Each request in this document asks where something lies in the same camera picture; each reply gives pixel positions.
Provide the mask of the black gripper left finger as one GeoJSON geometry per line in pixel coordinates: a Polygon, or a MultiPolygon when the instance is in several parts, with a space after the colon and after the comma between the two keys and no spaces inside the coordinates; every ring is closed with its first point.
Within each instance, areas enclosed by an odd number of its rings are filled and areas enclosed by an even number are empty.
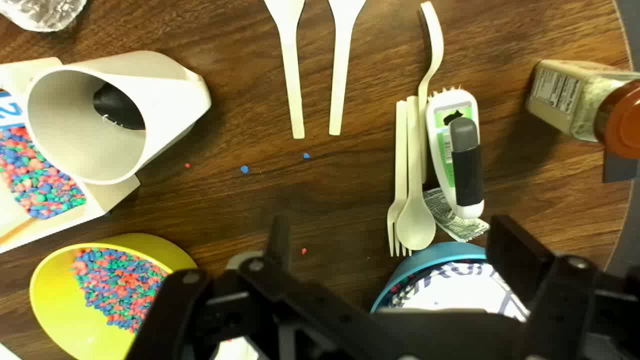
{"type": "Polygon", "coordinates": [[[284,216],[273,221],[264,256],[282,270],[290,268],[290,225],[284,216]]]}

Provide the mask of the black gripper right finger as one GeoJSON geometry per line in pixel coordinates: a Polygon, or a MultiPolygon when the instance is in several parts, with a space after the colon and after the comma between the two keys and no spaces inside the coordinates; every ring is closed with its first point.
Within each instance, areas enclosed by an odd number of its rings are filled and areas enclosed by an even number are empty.
{"type": "Polygon", "coordinates": [[[486,256],[521,300],[537,296],[554,262],[554,254],[507,214],[490,221],[486,256]]]}

